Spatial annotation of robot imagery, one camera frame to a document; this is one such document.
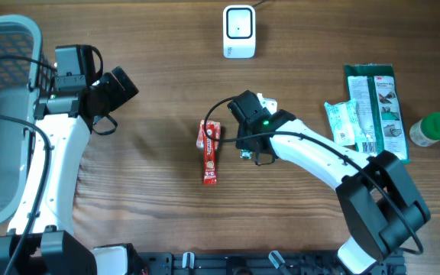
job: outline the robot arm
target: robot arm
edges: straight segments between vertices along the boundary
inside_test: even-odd
[[[352,273],[368,270],[411,237],[396,212],[402,213],[412,231],[429,221],[427,205],[403,164],[392,153],[383,151],[370,157],[339,146],[308,129],[289,112],[268,110],[250,91],[232,99],[228,108],[239,122],[237,148],[270,154],[273,160],[279,157],[293,162],[336,192],[351,233],[349,240],[338,250],[338,259]],[[327,147],[310,139],[321,141],[362,167],[381,189],[387,188],[387,196],[394,203],[384,198],[375,202],[370,194],[374,186],[364,175]]]

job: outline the wood grain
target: wood grain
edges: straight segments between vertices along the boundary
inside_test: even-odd
[[[122,66],[140,89],[113,113],[117,132],[93,135],[82,157],[73,214],[88,248],[132,242],[139,251],[298,251],[338,248],[347,239],[335,194],[291,163],[256,167],[225,144],[218,185],[202,186],[199,121],[246,89],[331,137],[323,103],[348,99],[343,65],[392,63],[407,129],[440,111],[440,2],[268,2],[257,10],[250,60],[222,56],[227,4],[0,7],[0,15],[40,25],[51,60],[57,45],[91,44],[106,70]],[[235,136],[226,107],[212,118]],[[425,253],[407,257],[409,274],[440,274],[440,143],[409,144],[407,169],[432,212],[419,231]]]

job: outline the gray plastic bin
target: gray plastic bin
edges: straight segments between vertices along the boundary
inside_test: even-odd
[[[40,28],[21,15],[0,16],[0,55],[22,55],[47,63],[41,53]],[[0,114],[34,122],[33,104],[39,89],[48,89],[52,72],[23,60],[0,60]],[[0,223],[18,208],[26,183],[33,132],[0,120]]]

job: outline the barcode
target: barcode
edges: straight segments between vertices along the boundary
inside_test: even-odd
[[[377,153],[376,142],[362,142],[362,144],[363,144],[363,153],[366,154]]]

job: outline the green package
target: green package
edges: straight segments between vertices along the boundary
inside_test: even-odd
[[[349,98],[357,102],[359,124],[367,141],[356,143],[356,150],[376,156],[383,150],[410,162],[409,146],[396,93],[391,65],[345,65]]]

